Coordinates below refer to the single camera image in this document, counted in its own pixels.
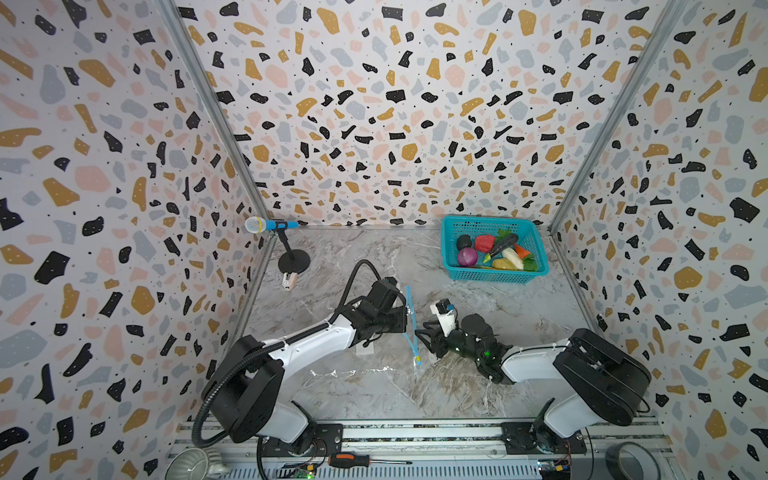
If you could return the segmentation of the dark avocado toy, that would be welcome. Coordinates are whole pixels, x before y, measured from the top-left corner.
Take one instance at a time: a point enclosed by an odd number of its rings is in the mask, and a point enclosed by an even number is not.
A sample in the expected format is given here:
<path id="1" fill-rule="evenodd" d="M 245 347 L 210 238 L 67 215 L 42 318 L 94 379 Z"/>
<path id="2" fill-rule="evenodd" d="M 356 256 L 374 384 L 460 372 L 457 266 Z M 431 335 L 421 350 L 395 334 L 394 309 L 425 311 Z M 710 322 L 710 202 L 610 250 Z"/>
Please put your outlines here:
<path id="1" fill-rule="evenodd" d="M 462 251 L 467 248 L 472 248 L 474 245 L 472 238 L 469 235 L 461 235 L 456 240 L 456 247 L 458 251 Z"/>

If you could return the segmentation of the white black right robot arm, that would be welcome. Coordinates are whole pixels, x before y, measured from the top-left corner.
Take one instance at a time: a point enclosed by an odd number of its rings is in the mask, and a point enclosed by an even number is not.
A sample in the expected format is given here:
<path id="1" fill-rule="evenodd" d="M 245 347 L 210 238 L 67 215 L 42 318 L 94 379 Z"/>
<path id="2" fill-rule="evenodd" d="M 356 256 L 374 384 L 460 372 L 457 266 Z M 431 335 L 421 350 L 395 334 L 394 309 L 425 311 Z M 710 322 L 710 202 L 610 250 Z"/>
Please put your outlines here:
<path id="1" fill-rule="evenodd" d="M 522 435 L 532 447 L 552 451 L 557 441 L 591 425 L 628 426 L 636 415 L 650 411 L 644 398 L 650 371 L 587 328 L 554 343 L 512 347 L 500 343 L 480 315 L 458 322 L 455 310 L 437 307 L 435 316 L 415 336 L 436 357 L 455 353 L 469 359 L 494 384 L 558 380 L 568 385 L 570 394 L 548 400 Z"/>

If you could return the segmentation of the dark eggplant toy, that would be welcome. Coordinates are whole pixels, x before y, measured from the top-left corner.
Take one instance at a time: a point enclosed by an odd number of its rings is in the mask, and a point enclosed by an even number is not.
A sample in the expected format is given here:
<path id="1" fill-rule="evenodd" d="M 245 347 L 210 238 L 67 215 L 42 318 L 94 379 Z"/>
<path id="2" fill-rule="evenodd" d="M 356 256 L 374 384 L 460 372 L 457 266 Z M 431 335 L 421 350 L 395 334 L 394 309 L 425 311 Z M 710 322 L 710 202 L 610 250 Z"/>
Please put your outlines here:
<path id="1" fill-rule="evenodd" d="M 484 263 L 490 262 L 494 256 L 498 255 L 506 248 L 513 247 L 517 243 L 517 241 L 518 241 L 518 236 L 514 233 L 510 233 L 502 237 L 500 240 L 497 240 L 491 252 L 485 255 L 483 262 Z"/>

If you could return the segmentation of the clear zip top bag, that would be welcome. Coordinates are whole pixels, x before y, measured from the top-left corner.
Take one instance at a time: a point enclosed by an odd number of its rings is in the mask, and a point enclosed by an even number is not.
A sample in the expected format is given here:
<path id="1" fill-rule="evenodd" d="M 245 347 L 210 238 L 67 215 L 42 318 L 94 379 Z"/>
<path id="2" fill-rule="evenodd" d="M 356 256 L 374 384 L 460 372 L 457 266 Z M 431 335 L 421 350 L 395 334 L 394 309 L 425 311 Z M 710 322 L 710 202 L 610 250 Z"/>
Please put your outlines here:
<path id="1" fill-rule="evenodd" d="M 298 376 L 294 400 L 321 418 L 469 418 L 486 416 L 488 382 L 455 354 L 438 360 L 420 347 L 414 362 L 409 339 L 385 334 L 333 354 Z"/>

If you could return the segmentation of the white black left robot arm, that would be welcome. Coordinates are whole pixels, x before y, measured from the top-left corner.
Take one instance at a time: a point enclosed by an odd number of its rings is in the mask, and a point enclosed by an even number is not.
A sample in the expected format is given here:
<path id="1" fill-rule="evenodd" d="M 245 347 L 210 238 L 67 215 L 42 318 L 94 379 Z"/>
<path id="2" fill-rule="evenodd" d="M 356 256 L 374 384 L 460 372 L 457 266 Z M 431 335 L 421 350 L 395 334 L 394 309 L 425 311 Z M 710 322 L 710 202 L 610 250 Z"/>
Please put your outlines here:
<path id="1" fill-rule="evenodd" d="M 384 277 L 367 295 L 300 332 L 269 342 L 240 338 L 203 390 L 193 444 L 208 447 L 225 438 L 242 443 L 257 436 L 287 444 L 307 441 L 313 421 L 296 403 L 281 402 L 283 382 L 338 352 L 403 333 L 406 321 L 405 297 L 395 278 Z"/>

